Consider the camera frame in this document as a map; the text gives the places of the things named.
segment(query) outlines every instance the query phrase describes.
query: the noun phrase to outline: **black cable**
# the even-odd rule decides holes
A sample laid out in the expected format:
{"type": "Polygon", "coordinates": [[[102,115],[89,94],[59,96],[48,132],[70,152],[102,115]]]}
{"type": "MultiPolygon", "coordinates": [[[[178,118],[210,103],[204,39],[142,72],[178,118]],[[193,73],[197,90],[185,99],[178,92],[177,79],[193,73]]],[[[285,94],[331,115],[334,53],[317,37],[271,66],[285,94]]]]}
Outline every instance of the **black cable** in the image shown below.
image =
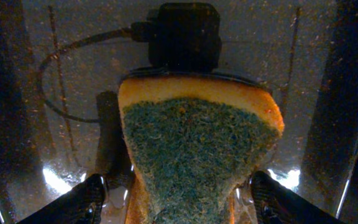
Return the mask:
{"type": "Polygon", "coordinates": [[[95,43],[113,39],[113,38],[131,37],[131,33],[132,33],[132,31],[130,28],[122,28],[122,29],[118,29],[118,30],[105,32],[102,34],[96,34],[96,35],[93,35],[91,37],[88,37],[88,38],[85,38],[82,40],[77,40],[71,44],[64,45],[61,49],[48,55],[48,57],[42,61],[41,65],[38,68],[38,72],[37,72],[36,85],[37,85],[37,90],[38,90],[39,96],[41,97],[41,100],[43,100],[44,103],[51,110],[53,110],[56,114],[59,114],[60,116],[66,118],[66,119],[71,119],[74,121],[79,121],[79,122],[84,122],[84,123],[98,123],[99,119],[79,118],[77,116],[73,116],[68,113],[65,113],[65,112],[61,111],[58,107],[56,107],[51,101],[49,101],[47,99],[47,97],[45,96],[44,89],[42,88],[42,77],[44,75],[44,71],[47,69],[47,67],[49,66],[52,59],[57,58],[57,55],[65,55],[71,50],[78,49],[80,47],[85,47],[87,45],[95,44],[95,43]]]}

